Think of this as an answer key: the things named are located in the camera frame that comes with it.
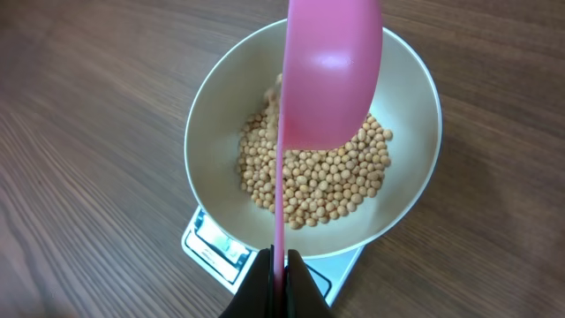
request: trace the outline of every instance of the wood grain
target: wood grain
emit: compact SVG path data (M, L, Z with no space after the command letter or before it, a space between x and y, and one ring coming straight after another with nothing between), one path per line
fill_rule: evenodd
M0 1L0 316L216 317L185 256L189 105L282 0ZM445 134L339 317L565 316L565 4L383 0Z

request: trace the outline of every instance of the bowl rim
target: bowl rim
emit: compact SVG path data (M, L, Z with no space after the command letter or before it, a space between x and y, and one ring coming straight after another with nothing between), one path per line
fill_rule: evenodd
M222 58L220 58L220 60L218 60L218 62L216 62L216 64L214 65L214 67L210 70L210 72L207 74L206 78L204 79L204 81L202 81L202 84L200 84L200 87L198 89L198 92L196 93L196 95L194 96L194 100L192 101L192 105L188 114L188 118L186 119L186 128L185 128L185 145L184 145L184 152L185 152L185 169L186 169L186 176L188 177L188 183L189 186L191 187L192 193L194 194L194 198L196 199L196 201L198 202L198 204L206 211L206 209L204 208L204 205L202 204L202 201L200 200L200 197L198 196L198 193L196 191L196 189L194 188L194 184L192 182L192 178L191 178L191 173L189 170L189 162L188 162L188 127L189 124L191 122L191 117L192 117L192 112L194 111L194 105L196 104L196 102L199 100L199 96L200 96L200 92L202 91L202 88L207 84L207 81L209 79L209 77L214 73L215 69L217 67L219 67L219 65L223 62L223 60L225 58L227 58L227 56L235 49L237 49L240 45L243 45L243 43L245 43L247 40L249 40L250 38L254 37L256 34L259 34L261 32L263 32L264 30L270 28L270 27L276 27L282 23L286 23L287 19L281 19L278 20L276 22L273 22L269 25L266 25L262 28L260 28L259 30L247 35L244 39L242 39L240 42L238 42L236 45L234 45L230 50L228 50L223 56ZM418 62L419 66L422 68L422 70L424 71L426 78L428 80L428 83L430 84L432 91L433 91L433 98L435 99L435 106L436 106L436 111L437 111L437 123L438 123L438 131L437 131L437 143L436 143L436 148L434 150L434 154L433 154L433 160L432 160L432 164L430 166L430 169L426 175L426 178L424 180L424 182L422 183L422 185L420 186L420 188L418 189L418 191L416 192L416 195L414 195L414 197L412 198L412 200L406 205L406 208L392 221L390 222L387 226L385 226L382 230L378 231L377 233L373 234L371 237L366 238L356 244L352 244L351 246L339 249L337 251L331 252L331 253L325 253L325 254L318 254L318 255L308 255L308 256L304 256L303 259L305 260L314 260L314 259L319 259L319 258L325 258L325 257L331 257L331 256L336 256L339 254L344 254L347 253L351 250L357 249L361 246L365 246L369 243L371 243L372 241L374 241L375 239L381 237L383 234L385 234L386 232L388 232L393 226L395 226L398 222L400 222L400 220L406 216L406 214L408 214L408 212L414 207L414 205L416 204L416 202L419 200L419 198L422 195L422 192L424 192L424 190L426 189L427 185L430 182L430 179L433 175L433 172L435 171L435 167L437 165L437 161L438 161L438 157L440 154L440 149L441 149L441 138L443 135L443 117L442 117L442 113L441 113L441 103L440 103L440 97L438 95L438 91L437 88L435 86L435 83L433 82L433 78L432 78L432 74L430 73L430 71L428 70L428 68L426 67L426 64L424 63L424 61L422 60L422 58L418 55L418 53L405 41L403 40L400 36L398 36L397 34L395 34L394 32L390 31L389 29L383 27L382 28L383 33L386 35L389 35L393 40L399 42L405 49L407 49L410 54L416 59L416 61ZM237 239L233 234L231 234L229 231L226 231L218 222L216 222L216 220L214 219L213 216L211 216L210 214L208 214L208 216L210 216L210 218L212 220L214 220L216 226L218 226L220 228L220 230L222 230L228 237L230 237L231 239L236 240L238 243L243 244L245 247L249 248L252 251L258 251L257 248L250 246L248 244L246 244L245 242L240 241L239 239Z

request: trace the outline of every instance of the black object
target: black object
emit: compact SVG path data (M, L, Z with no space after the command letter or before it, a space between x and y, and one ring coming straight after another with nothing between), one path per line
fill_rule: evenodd
M262 249L220 318L276 318L274 313L273 247ZM280 318L333 318L302 257L289 250Z

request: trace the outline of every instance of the white bowl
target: white bowl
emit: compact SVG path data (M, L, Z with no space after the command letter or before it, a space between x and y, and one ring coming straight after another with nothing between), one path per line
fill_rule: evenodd
M239 188L238 133L263 107L263 93L282 71L285 33L281 20L231 49L202 83L186 126L186 171L196 199L228 235L255 250L273 244L275 216ZM392 164L377 196L356 212L298 231L286 225L286 248L305 259L344 253L378 238L406 215L432 175L441 144L432 77L418 54L387 29L382 48L371 113L394 133L388 143Z

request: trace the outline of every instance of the kitchen scale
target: kitchen scale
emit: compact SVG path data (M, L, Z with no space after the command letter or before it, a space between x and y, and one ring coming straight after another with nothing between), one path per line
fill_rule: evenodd
M194 212L181 245L185 253L233 294L257 256L257 252L229 238L202 207ZM363 248L361 246L336 256L305 261L328 305L334 303Z

